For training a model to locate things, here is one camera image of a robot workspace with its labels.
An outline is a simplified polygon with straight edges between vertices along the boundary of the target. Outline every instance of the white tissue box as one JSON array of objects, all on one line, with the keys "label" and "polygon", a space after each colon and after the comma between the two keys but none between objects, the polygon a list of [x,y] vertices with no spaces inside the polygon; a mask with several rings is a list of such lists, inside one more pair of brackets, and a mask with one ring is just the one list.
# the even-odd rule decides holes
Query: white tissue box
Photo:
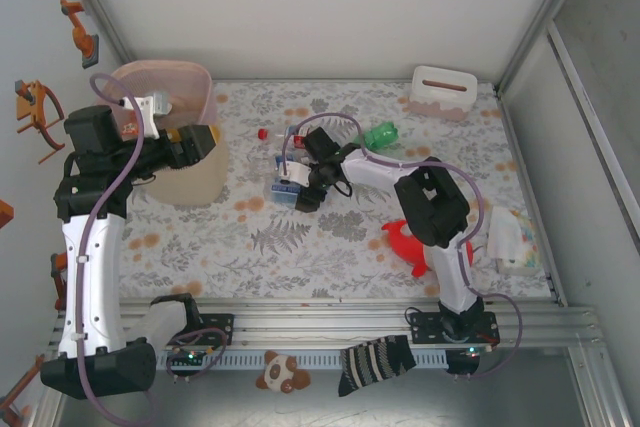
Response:
[{"label": "white tissue box", "polygon": [[478,97],[478,79],[454,70],[420,66],[413,73],[409,111],[464,120]]}]

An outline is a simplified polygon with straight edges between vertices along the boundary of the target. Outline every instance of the striped sock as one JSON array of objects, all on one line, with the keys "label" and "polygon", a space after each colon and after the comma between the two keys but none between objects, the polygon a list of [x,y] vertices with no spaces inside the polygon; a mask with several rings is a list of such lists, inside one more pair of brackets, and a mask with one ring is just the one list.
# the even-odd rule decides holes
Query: striped sock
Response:
[{"label": "striped sock", "polygon": [[342,377],[338,395],[404,374],[416,366],[406,335],[389,335],[356,345],[340,353]]}]

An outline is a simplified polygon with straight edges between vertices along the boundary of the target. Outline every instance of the white cloth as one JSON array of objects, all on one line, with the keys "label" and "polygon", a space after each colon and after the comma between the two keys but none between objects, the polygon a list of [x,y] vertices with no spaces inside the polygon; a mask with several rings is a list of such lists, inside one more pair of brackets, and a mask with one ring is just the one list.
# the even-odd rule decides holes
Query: white cloth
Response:
[{"label": "white cloth", "polygon": [[504,207],[494,206],[487,244],[489,257],[522,263],[526,258],[526,250],[516,216]]}]

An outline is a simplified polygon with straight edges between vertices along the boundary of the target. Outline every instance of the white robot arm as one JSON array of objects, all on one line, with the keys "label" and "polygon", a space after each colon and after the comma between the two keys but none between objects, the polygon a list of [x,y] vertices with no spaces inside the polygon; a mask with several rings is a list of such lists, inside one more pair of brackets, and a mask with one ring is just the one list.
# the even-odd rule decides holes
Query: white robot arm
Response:
[{"label": "white robot arm", "polygon": [[[453,341],[466,338],[482,316],[484,303],[467,284],[466,279],[471,278],[468,256],[458,252],[467,228],[469,204],[447,170],[406,168],[398,165],[397,160],[376,154],[368,154],[367,158],[357,144],[340,148],[322,128],[309,133],[304,143],[317,164],[307,167],[288,162],[286,172],[280,166],[282,179],[304,186],[296,209],[316,210],[331,186],[346,186],[349,194],[338,188],[348,196],[351,184],[368,185],[392,194],[398,199],[412,234],[425,244],[425,254],[429,249],[430,265],[440,284],[439,306],[445,332]],[[427,160],[439,162],[434,157]]]},{"label": "white robot arm", "polygon": [[[135,166],[98,212],[89,232],[82,263],[83,334],[76,331],[78,253],[90,212],[131,158],[134,141],[120,137],[111,109],[105,105],[73,112],[64,124],[74,152],[65,162],[64,176],[54,200],[67,246],[67,308],[59,357],[45,362],[42,382],[77,399],[86,397],[78,373],[78,340],[83,339],[88,379],[97,397],[144,391],[156,371],[156,352],[178,333],[201,327],[190,294],[155,299],[148,314],[125,335],[120,322],[119,256],[133,182],[153,177],[162,168],[196,164],[216,145],[217,131],[187,126],[159,131],[145,138]],[[72,175],[73,165],[78,173]]]}]

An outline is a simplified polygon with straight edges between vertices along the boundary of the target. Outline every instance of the green bottle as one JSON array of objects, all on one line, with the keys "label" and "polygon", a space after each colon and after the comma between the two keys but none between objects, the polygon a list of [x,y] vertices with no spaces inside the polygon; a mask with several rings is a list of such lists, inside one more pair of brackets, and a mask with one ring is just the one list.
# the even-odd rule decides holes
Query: green bottle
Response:
[{"label": "green bottle", "polygon": [[[367,130],[364,133],[364,143],[372,152],[376,152],[389,144],[393,144],[398,140],[398,129],[393,125],[393,122],[383,122],[373,129]],[[360,143],[360,136],[356,136],[354,142]]]}]

